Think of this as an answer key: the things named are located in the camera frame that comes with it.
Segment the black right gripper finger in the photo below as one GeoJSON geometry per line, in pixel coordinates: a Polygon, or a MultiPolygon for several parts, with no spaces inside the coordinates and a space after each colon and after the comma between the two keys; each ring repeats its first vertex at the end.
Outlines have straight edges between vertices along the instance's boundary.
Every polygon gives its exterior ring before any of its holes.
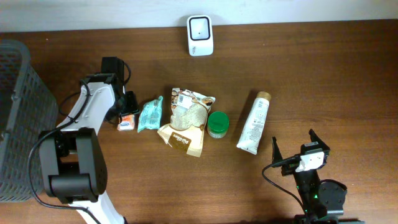
{"type": "Polygon", "coordinates": [[[313,129],[309,130],[310,139],[312,142],[317,142],[323,151],[328,151],[329,147],[317,136],[313,129]]]}
{"type": "Polygon", "coordinates": [[[278,163],[282,161],[282,155],[280,153],[280,149],[277,145],[277,139],[276,137],[272,137],[272,163],[278,163]]]}

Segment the small orange white packet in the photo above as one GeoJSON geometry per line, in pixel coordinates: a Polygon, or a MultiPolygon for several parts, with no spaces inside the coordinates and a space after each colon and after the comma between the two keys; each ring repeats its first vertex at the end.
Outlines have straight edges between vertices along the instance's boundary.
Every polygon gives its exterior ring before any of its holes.
{"type": "Polygon", "coordinates": [[[135,116],[129,114],[122,117],[121,122],[118,124],[118,131],[132,131],[135,128],[135,116]]]}

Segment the teal tissue packet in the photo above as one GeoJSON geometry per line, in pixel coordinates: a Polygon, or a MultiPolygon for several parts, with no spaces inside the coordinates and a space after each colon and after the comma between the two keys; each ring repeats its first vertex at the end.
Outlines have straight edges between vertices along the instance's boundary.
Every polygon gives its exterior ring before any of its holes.
{"type": "Polygon", "coordinates": [[[163,96],[159,96],[158,98],[144,104],[138,120],[138,133],[144,129],[154,130],[160,128],[162,102],[163,96]]]}

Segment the white cream tube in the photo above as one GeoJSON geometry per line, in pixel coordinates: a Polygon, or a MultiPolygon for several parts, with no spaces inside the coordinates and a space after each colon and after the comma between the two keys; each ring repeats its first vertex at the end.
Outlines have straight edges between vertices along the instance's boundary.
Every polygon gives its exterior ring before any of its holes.
{"type": "Polygon", "coordinates": [[[266,123],[270,100],[271,95],[268,92],[260,91],[257,94],[236,145],[237,148],[254,155],[257,154],[266,123]]]}

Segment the brown breadcrumb bag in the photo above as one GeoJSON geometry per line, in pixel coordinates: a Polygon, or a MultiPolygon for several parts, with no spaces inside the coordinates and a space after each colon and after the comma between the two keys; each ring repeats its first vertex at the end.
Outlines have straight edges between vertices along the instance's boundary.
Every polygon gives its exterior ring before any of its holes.
{"type": "Polygon", "coordinates": [[[164,142],[186,154],[200,157],[208,113],[216,101],[213,96],[205,96],[185,88],[173,88],[170,107],[170,123],[157,131],[164,142]]]}

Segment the green lid spice jar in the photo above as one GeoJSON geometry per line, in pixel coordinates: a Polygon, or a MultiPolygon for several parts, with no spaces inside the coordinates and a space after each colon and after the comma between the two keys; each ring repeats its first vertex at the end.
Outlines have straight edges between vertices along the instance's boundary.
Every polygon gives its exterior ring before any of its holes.
{"type": "Polygon", "coordinates": [[[222,111],[215,111],[208,117],[207,131],[208,134],[215,138],[221,139],[226,136],[229,129],[229,117],[222,111]]]}

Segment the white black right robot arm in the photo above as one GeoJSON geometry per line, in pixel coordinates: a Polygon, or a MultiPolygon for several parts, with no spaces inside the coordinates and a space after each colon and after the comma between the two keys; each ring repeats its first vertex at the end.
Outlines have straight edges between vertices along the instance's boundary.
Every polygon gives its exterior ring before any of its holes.
{"type": "Polygon", "coordinates": [[[281,168],[283,176],[292,175],[295,179],[298,197],[294,197],[303,210],[294,217],[294,223],[362,223],[361,220],[340,220],[344,214],[343,205],[347,186],[336,180],[321,180],[317,170],[326,165],[330,154],[327,146],[310,129],[310,143],[301,145],[300,152],[283,158],[277,140],[272,138],[272,163],[267,168],[281,168]]]}

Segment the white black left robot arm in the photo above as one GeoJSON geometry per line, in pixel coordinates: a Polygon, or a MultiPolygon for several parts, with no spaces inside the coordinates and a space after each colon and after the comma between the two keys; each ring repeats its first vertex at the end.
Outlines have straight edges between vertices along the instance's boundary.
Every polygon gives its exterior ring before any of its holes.
{"type": "Polygon", "coordinates": [[[104,57],[101,70],[81,80],[80,95],[67,117],[40,134],[32,152],[40,157],[44,189],[58,209],[76,210],[87,223],[120,223],[126,218],[112,204],[108,171],[98,141],[103,121],[137,114],[133,91],[126,91],[131,69],[122,59],[104,57]]]}

